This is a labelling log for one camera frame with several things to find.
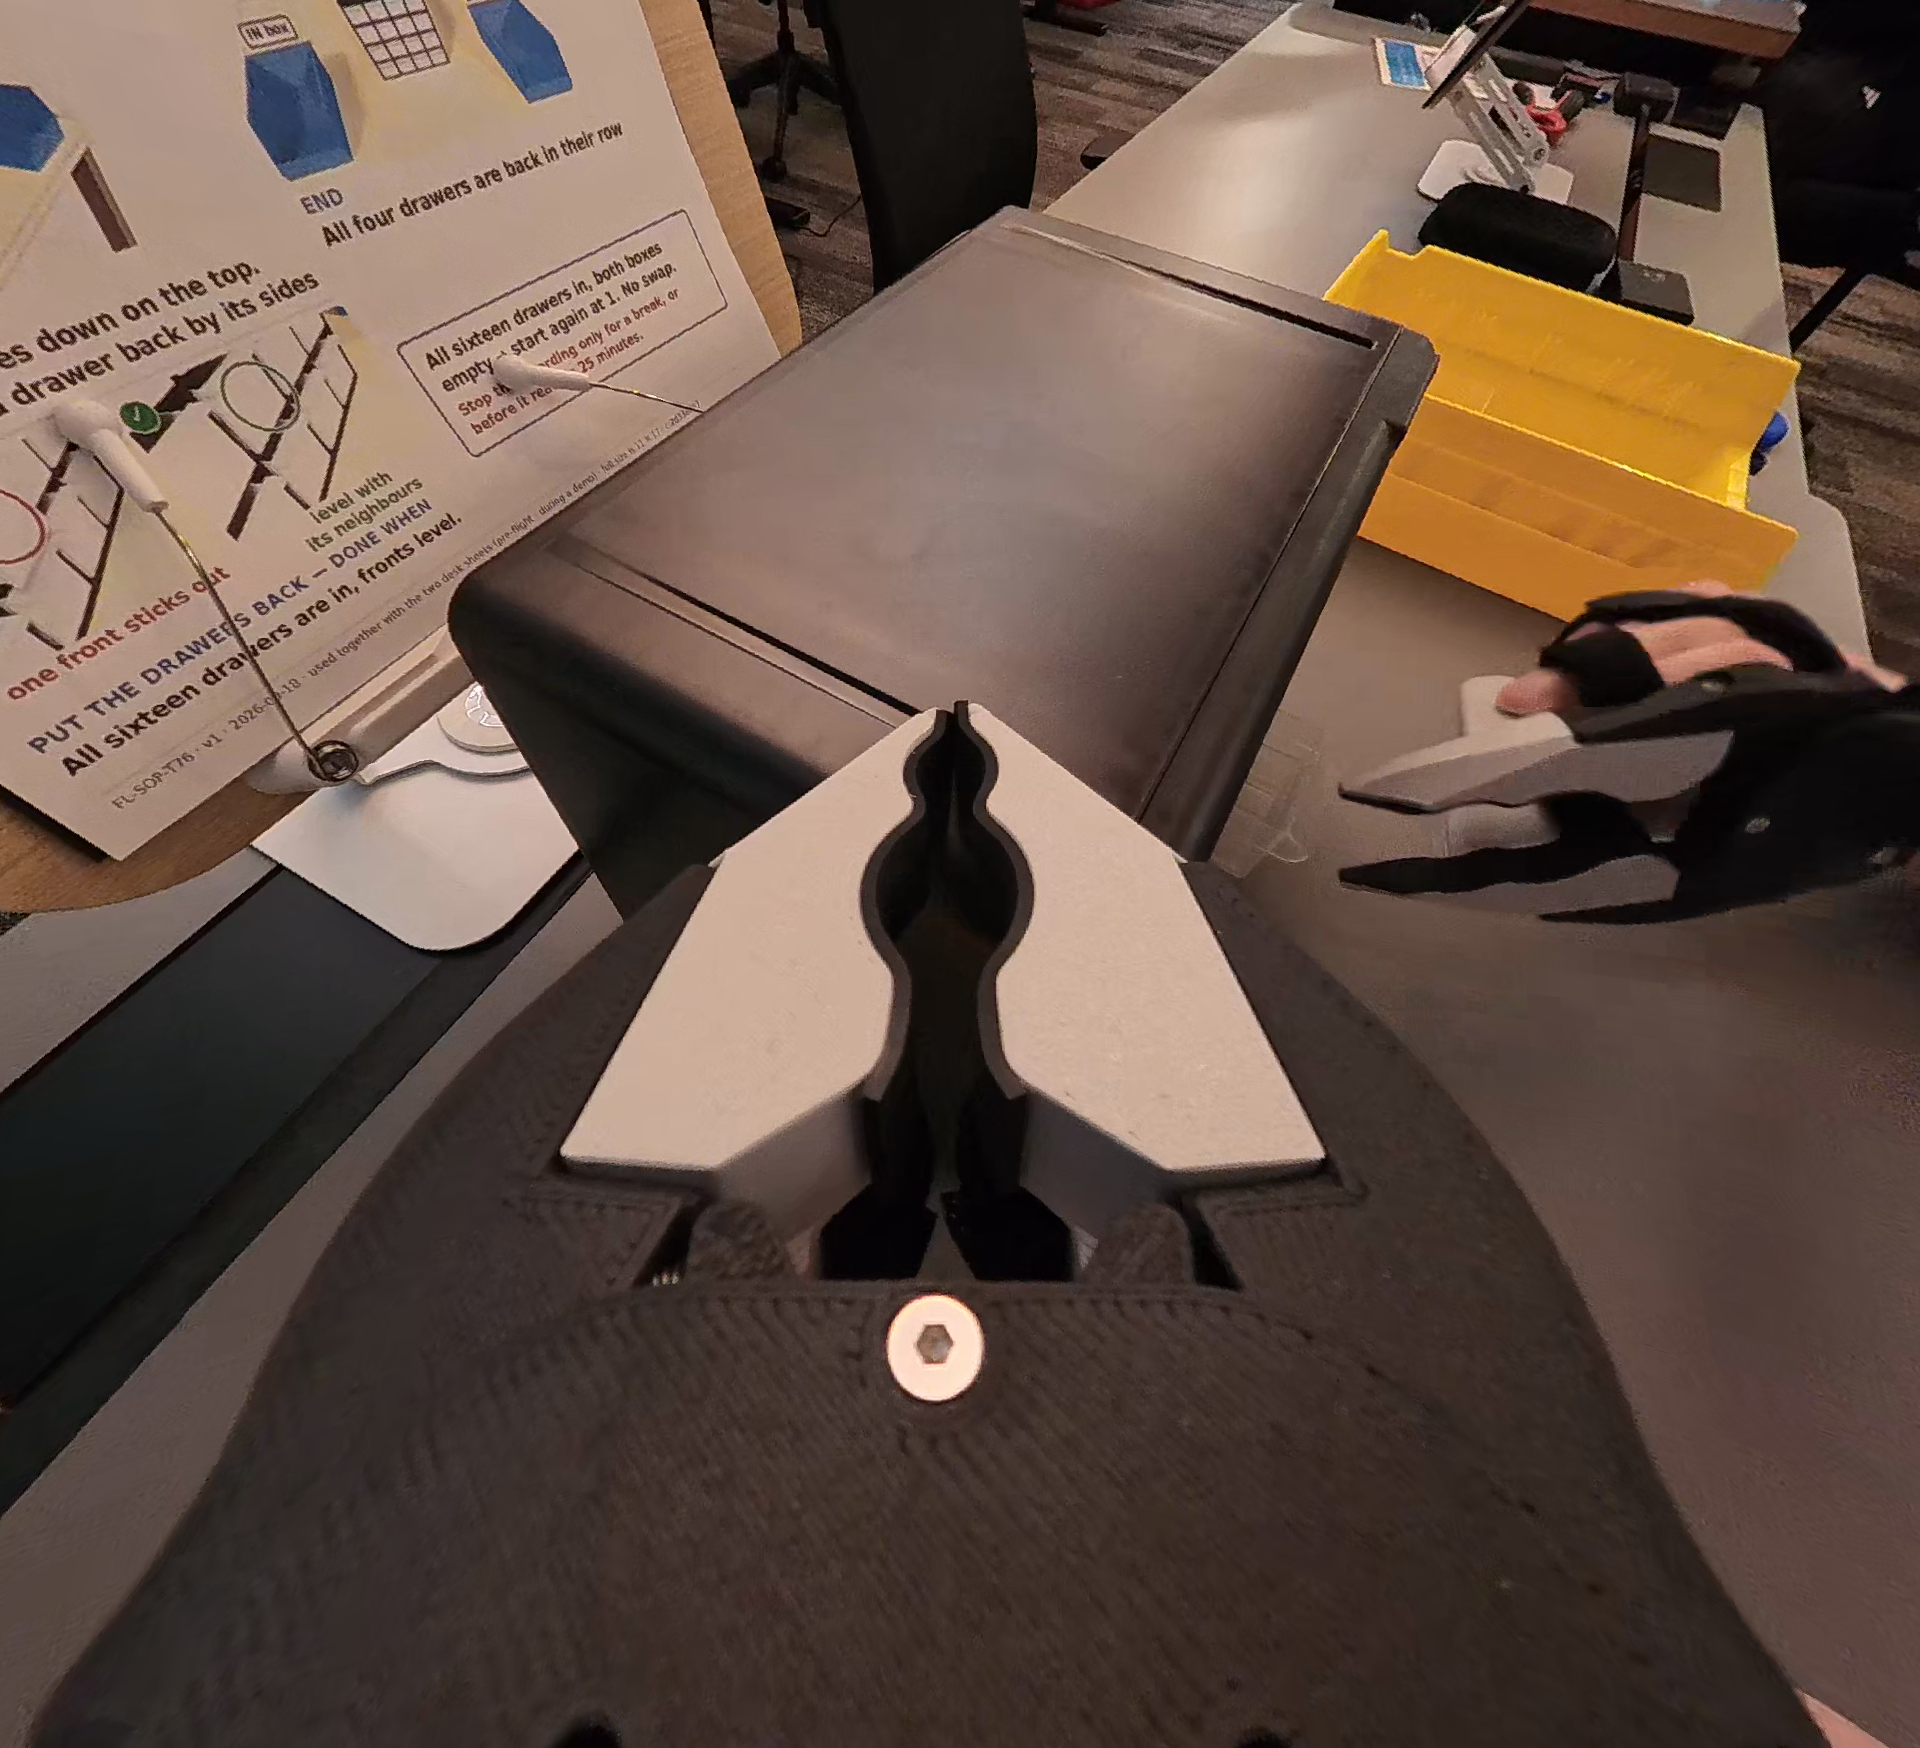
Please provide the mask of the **black drawer cabinet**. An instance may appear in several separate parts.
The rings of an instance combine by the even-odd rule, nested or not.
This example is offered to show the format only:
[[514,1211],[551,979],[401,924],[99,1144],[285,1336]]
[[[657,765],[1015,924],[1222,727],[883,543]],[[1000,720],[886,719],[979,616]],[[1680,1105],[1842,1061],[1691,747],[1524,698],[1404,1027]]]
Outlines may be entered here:
[[979,704],[1207,861],[1432,345],[1003,208],[455,590],[619,915]]

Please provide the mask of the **wooden display board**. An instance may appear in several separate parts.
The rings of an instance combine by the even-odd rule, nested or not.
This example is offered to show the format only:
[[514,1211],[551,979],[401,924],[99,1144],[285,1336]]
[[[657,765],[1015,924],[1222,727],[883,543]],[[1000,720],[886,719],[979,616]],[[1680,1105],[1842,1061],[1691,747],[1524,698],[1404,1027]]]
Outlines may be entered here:
[[[771,353],[786,356],[803,341],[799,298],[752,177],[701,0],[633,2],[649,28],[692,162],[705,182],[715,226],[769,327]],[[5,910],[38,915],[154,896],[250,847],[294,807],[294,796],[224,784],[201,807],[137,847],[134,856],[115,862],[6,796]]]

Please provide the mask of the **black flat pad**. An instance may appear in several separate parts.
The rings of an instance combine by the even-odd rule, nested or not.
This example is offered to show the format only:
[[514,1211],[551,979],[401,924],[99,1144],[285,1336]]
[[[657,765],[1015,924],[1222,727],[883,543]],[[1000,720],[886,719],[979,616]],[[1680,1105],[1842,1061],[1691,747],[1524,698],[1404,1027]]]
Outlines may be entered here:
[[1722,208],[1722,151],[1691,132],[1637,129],[1632,174],[1639,201],[1664,201],[1699,214]]

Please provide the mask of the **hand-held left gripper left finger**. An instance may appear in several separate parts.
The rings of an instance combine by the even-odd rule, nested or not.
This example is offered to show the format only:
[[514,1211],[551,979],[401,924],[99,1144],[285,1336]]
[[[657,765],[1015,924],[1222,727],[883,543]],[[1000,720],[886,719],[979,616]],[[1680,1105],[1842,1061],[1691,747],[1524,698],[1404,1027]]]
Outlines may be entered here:
[[917,1070],[948,862],[952,708],[906,720],[735,841],[557,1160],[817,1232],[825,1278],[912,1278],[938,1216]]

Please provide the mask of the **yellow plastic bin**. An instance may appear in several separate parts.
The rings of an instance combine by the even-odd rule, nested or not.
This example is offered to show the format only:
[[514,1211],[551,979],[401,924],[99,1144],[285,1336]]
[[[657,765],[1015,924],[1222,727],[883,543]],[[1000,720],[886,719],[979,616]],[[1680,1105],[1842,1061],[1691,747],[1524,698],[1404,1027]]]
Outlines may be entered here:
[[1747,509],[1793,356],[1387,232],[1329,303],[1441,356],[1364,538],[1553,620],[1626,590],[1760,590],[1796,543]]

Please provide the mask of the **printed instruction poster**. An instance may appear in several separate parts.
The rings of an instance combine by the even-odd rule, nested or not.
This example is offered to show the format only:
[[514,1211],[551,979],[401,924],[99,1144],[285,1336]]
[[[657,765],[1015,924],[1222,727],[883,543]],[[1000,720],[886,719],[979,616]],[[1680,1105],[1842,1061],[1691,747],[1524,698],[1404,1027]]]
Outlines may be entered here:
[[633,0],[5,0],[5,453],[309,316],[470,455],[480,364],[701,413],[779,356]]

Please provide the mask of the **white tablet stand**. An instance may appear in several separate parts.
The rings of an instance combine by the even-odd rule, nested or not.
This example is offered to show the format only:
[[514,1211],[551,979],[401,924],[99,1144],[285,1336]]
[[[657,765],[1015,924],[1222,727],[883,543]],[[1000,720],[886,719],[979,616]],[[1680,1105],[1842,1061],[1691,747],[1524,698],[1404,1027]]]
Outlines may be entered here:
[[1572,197],[1572,177],[1552,161],[1546,132],[1496,69],[1478,64],[1441,102],[1464,137],[1445,138],[1415,182],[1425,201],[1441,204],[1469,184],[1552,204]]

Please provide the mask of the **array of small clear drawers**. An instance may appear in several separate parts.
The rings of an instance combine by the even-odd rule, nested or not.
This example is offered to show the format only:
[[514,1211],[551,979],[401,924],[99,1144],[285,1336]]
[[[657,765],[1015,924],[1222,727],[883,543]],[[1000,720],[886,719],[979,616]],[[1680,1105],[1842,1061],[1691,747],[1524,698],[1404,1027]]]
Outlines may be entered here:
[[1250,877],[1266,862],[1308,862],[1314,856],[1327,771],[1327,730],[1297,712],[1280,708],[1215,841],[1213,865],[1232,877]]

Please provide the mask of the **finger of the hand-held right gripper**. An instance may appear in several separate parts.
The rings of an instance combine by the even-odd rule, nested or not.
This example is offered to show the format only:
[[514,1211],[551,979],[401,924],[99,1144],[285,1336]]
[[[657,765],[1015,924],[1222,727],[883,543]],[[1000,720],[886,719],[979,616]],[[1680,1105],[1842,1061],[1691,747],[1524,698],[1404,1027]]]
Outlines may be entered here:
[[1399,814],[1442,814],[1464,803],[1521,807],[1565,796],[1604,796],[1626,803],[1670,801],[1696,785],[1696,733],[1584,742],[1568,720],[1538,712],[1482,720],[1445,742],[1344,778],[1339,796]]
[[1677,868],[1661,851],[1609,854],[1609,841],[1532,838],[1412,854],[1339,868],[1351,891],[1442,904],[1461,913],[1594,920],[1661,906]]

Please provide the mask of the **person's right hand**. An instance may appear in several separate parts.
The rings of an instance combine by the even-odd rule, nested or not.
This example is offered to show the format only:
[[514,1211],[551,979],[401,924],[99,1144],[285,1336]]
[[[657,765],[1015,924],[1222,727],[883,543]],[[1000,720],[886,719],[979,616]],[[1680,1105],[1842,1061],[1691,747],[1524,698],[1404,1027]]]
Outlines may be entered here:
[[1745,668],[1793,671],[1793,660],[1721,613],[1594,620],[1562,636],[1544,666],[1501,688],[1496,708],[1506,719],[1552,712],[1572,720],[1584,708],[1644,704]]

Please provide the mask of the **black oval case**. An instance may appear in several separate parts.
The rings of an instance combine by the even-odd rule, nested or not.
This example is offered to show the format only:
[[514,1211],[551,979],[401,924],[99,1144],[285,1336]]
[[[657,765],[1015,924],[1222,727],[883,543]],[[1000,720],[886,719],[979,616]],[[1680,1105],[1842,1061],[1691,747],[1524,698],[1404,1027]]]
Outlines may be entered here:
[[1492,182],[1452,184],[1417,244],[1574,292],[1597,291],[1619,261],[1619,232],[1605,219]]

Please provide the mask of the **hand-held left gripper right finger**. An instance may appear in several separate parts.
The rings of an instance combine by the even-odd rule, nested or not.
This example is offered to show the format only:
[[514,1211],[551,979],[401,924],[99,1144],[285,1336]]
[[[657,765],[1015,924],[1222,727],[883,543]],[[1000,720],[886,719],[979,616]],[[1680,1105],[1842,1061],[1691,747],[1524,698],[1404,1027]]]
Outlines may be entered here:
[[957,1125],[978,1278],[1064,1281],[1075,1240],[1329,1149],[1186,861],[995,712],[957,708],[957,915],[979,950]]

